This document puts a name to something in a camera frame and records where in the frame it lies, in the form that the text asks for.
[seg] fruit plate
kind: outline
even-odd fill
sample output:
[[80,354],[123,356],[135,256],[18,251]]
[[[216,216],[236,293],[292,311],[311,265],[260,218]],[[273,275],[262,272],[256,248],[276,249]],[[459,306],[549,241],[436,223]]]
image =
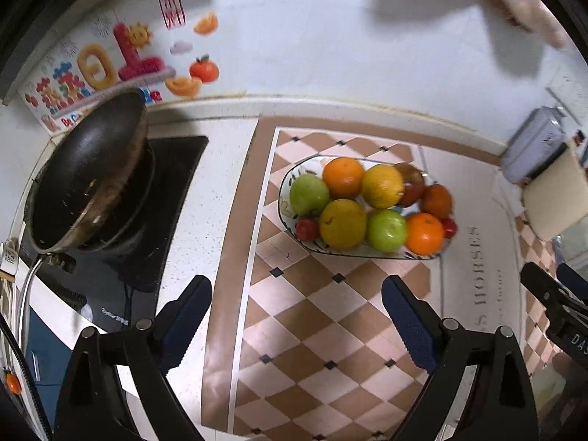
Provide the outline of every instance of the fruit plate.
[[[392,253],[384,253],[375,248],[368,245],[365,241],[361,242],[358,245],[355,245],[353,248],[349,248],[347,250],[339,250],[337,248],[329,247],[322,239],[316,239],[313,241],[302,241],[296,236],[296,222],[298,221],[298,216],[290,207],[290,186],[292,182],[302,174],[314,174],[318,177],[322,177],[323,168],[331,162],[333,159],[336,159],[339,156],[329,156],[329,155],[321,155],[321,156],[311,156],[301,162],[299,162],[296,166],[294,166],[290,171],[286,173],[284,179],[282,181],[282,185],[280,186],[280,194],[278,200],[278,215],[280,220],[284,224],[286,231],[304,248],[311,252],[315,253],[324,253],[328,255],[339,255],[344,257],[361,257],[366,259],[408,259],[408,260],[433,260],[440,257],[443,251],[449,245],[448,240],[445,240],[443,243],[443,247],[439,251],[439,253],[428,255],[428,256],[419,256],[413,254],[410,250],[405,248],[404,246],[401,247],[398,251]],[[367,170],[372,168],[378,164],[386,164],[379,161],[373,161],[369,159],[360,159],[356,158],[358,161],[362,163],[364,168]],[[433,184],[437,183],[435,178],[431,177],[431,175],[423,173],[424,182],[427,186],[432,186]],[[361,196],[355,199],[366,212],[371,212],[373,209],[363,200]],[[402,214],[402,216],[407,217],[411,214],[420,212],[418,203],[413,204],[409,207],[393,207],[393,210],[396,210]]]

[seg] dark red apple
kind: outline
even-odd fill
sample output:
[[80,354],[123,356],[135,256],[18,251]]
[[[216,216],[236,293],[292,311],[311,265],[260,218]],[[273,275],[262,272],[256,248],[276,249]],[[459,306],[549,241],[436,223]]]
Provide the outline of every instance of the dark red apple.
[[398,169],[405,183],[405,193],[396,205],[401,207],[412,206],[412,204],[424,196],[426,187],[424,185],[423,174],[415,166],[411,166],[406,162],[395,164],[394,167]]
[[296,223],[296,237],[302,242],[318,239],[320,237],[319,225],[312,219],[300,219]]
[[444,219],[441,221],[443,230],[445,231],[445,238],[452,239],[458,233],[458,225],[454,219]]

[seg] cloud sticker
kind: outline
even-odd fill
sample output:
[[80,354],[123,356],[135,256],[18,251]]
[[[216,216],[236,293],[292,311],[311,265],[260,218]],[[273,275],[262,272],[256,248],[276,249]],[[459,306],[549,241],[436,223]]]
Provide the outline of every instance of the cloud sticker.
[[192,43],[188,43],[182,40],[176,41],[169,49],[171,54],[185,54],[192,51],[194,48]]

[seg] cabinet handle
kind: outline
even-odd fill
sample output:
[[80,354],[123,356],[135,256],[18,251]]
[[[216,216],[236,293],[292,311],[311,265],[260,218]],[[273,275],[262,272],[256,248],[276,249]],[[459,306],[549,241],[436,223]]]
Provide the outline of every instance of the cabinet handle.
[[37,360],[36,353],[32,350],[31,355],[33,357],[33,372],[35,374],[35,381],[38,383],[40,381],[39,362]]

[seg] white countertop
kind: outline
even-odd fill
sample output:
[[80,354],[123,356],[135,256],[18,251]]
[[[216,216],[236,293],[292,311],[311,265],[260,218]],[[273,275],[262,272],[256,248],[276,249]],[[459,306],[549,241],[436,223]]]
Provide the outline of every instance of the white countertop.
[[[191,120],[149,128],[149,137],[207,136],[207,148],[196,168],[166,261],[157,312],[175,300],[195,275],[215,284],[222,244],[234,192],[257,119]],[[26,265],[20,262],[17,286],[22,287]],[[80,331],[92,324],[73,311],[35,279],[31,307],[70,349]],[[192,340],[182,363],[168,374],[168,381],[193,422],[200,422],[202,369],[208,314]],[[119,367],[122,387],[136,396],[127,367]]]

